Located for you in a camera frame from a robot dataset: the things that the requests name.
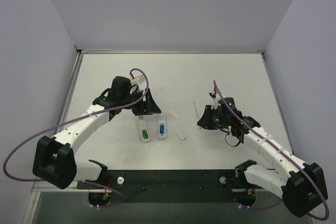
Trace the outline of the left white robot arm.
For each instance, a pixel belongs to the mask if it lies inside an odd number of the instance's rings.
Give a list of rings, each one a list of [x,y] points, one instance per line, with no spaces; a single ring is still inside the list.
[[[81,180],[88,180],[96,188],[105,186],[107,167],[92,159],[84,164],[77,163],[75,153],[98,128],[110,122],[123,109],[131,110],[135,116],[161,113],[152,98],[145,75],[134,79],[115,77],[111,87],[93,100],[80,120],[52,137],[40,138],[33,174],[60,189]]]

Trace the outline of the slim remote battery cover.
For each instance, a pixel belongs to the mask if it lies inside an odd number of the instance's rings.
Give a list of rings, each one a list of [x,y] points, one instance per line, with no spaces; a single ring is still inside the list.
[[[180,118],[180,116],[173,110],[169,110],[169,115],[175,120],[178,120]]]

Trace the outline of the wide white remote with display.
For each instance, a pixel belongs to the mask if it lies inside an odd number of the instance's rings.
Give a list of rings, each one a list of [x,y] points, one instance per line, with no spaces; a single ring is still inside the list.
[[[163,112],[157,117],[157,138],[159,140],[167,139],[167,113]]]

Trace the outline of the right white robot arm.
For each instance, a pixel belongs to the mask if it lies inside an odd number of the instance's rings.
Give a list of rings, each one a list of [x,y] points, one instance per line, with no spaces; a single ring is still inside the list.
[[[249,159],[235,168],[239,182],[273,193],[299,218],[327,204],[324,173],[317,163],[308,164],[286,150],[255,119],[243,116],[233,98],[221,98],[216,92],[209,95],[213,103],[205,106],[197,125],[238,139],[239,144],[248,146],[272,166],[268,170]]]

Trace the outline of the slim white remote control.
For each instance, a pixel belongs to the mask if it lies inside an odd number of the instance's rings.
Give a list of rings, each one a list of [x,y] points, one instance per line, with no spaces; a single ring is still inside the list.
[[[143,143],[149,143],[151,141],[150,133],[146,119],[143,115],[139,115],[137,119],[139,137]]]

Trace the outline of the wide remote battery cover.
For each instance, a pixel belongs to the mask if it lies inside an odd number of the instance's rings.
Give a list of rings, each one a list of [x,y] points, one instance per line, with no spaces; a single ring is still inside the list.
[[[184,141],[184,140],[187,139],[187,136],[186,136],[183,132],[178,131],[178,132],[176,132],[176,135],[177,135],[182,141]]]

